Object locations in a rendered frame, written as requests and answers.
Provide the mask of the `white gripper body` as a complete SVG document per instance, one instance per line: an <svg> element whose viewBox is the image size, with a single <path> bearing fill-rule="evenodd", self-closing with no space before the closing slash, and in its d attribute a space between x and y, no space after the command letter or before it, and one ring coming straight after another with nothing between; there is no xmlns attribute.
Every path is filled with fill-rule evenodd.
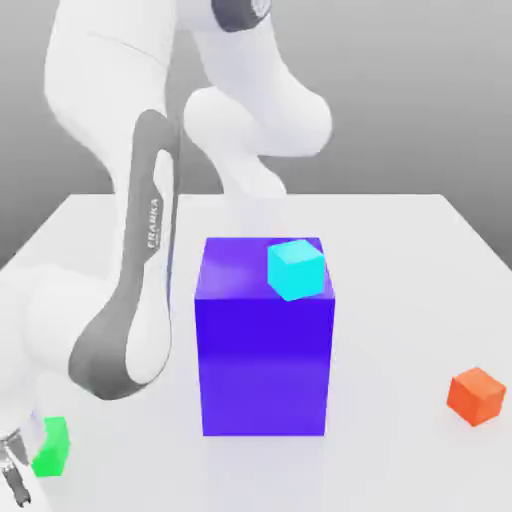
<svg viewBox="0 0 512 512"><path fill-rule="evenodd" d="M30 466L38 455L46 440L44 417L34 409L20 427L20 437L23 446L22 464Z"/></svg>

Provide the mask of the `small green cube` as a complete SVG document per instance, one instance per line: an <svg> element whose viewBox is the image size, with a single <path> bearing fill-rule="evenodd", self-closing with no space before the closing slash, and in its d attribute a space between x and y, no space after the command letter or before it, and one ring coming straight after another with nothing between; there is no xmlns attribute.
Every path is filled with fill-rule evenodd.
<svg viewBox="0 0 512 512"><path fill-rule="evenodd" d="M70 450L69 431L63 416L44 419L46 437L32 461L38 478L58 477L63 474Z"/></svg>

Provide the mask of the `small cyan cube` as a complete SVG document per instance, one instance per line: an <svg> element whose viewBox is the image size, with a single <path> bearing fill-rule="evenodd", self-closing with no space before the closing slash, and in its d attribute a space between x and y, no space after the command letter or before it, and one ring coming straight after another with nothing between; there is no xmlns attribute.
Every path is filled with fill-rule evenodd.
<svg viewBox="0 0 512 512"><path fill-rule="evenodd" d="M305 239L269 246L267 282L285 301L321 294L325 285L325 257Z"/></svg>

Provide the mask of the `small orange cube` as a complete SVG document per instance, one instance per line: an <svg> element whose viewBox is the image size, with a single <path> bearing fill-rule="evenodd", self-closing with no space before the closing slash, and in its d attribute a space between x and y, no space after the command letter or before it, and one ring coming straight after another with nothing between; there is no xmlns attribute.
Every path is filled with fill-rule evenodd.
<svg viewBox="0 0 512 512"><path fill-rule="evenodd" d="M447 406L472 427L497 417L507 388L479 367L453 377Z"/></svg>

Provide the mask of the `large purple box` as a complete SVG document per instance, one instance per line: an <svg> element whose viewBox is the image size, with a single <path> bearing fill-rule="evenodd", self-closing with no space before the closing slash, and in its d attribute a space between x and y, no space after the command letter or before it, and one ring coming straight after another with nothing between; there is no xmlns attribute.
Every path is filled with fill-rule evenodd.
<svg viewBox="0 0 512 512"><path fill-rule="evenodd" d="M336 298L284 300L267 282L276 238L206 240L194 296L206 436L325 432Z"/></svg>

